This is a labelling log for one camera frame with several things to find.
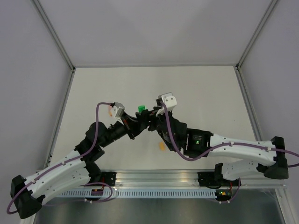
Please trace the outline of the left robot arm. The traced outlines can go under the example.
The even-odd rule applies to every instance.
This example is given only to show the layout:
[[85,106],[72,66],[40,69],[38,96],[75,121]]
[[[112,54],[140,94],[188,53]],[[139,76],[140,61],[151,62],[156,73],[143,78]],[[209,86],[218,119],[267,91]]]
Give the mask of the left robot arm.
[[114,124],[106,127],[96,119],[86,131],[85,138],[64,158],[33,175],[14,177],[7,214],[13,213],[10,207],[14,205],[14,212],[26,219],[60,193],[81,185],[98,185],[102,175],[95,162],[105,153],[103,148],[125,135],[133,140],[149,127],[155,116],[147,109],[137,112],[134,117],[116,106],[112,110],[117,119]]

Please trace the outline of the bright green pen cap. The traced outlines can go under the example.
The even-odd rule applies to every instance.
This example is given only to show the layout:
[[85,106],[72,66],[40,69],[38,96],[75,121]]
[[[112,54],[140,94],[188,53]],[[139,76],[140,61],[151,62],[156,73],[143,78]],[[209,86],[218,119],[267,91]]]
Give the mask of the bright green pen cap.
[[140,106],[138,106],[138,112],[139,113],[141,113],[143,110],[145,110],[146,109],[146,107],[145,107],[145,105],[140,105]]

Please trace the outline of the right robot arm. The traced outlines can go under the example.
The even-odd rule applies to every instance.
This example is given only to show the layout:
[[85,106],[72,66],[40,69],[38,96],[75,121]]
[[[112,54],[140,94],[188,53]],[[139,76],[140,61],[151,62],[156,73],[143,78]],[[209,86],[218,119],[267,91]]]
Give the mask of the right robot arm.
[[178,153],[186,161],[207,157],[230,157],[232,163],[220,162],[215,165],[213,180],[218,185],[228,181],[261,173],[274,180],[289,177],[288,162],[282,137],[267,141],[247,141],[227,138],[210,131],[188,128],[186,123],[172,117],[156,107],[150,112],[150,131],[157,131],[168,149]]

